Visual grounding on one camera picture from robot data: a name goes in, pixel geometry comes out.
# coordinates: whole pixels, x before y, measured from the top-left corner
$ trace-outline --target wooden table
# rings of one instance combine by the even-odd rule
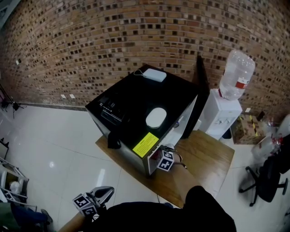
[[[184,203],[170,172],[157,169],[151,178],[146,178],[117,150],[109,149],[104,136],[96,144],[136,180],[172,204],[183,207]],[[234,150],[199,130],[193,131],[188,139],[180,140],[175,149],[183,157],[189,172],[216,197],[230,168]]]

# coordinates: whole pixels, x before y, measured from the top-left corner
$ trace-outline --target cardboard box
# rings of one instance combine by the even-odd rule
[[[241,114],[231,126],[235,144],[257,144],[264,137],[262,123],[255,116]]]

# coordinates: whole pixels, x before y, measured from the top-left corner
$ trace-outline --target yellow sticker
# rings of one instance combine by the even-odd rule
[[[141,158],[147,154],[147,152],[155,145],[158,141],[158,138],[151,134],[150,132],[138,143],[134,148],[133,151],[136,152]]]

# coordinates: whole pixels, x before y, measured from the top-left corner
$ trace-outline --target black sleeve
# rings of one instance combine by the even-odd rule
[[[205,227],[236,232],[234,220],[223,210],[211,194],[201,186],[195,186],[186,195],[183,208],[186,215],[204,221]]]

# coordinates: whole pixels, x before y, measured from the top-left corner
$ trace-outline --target black shirt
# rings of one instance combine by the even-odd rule
[[[236,232],[234,220],[201,186],[190,189],[183,209],[152,202],[122,203],[109,208],[85,231],[110,228]]]

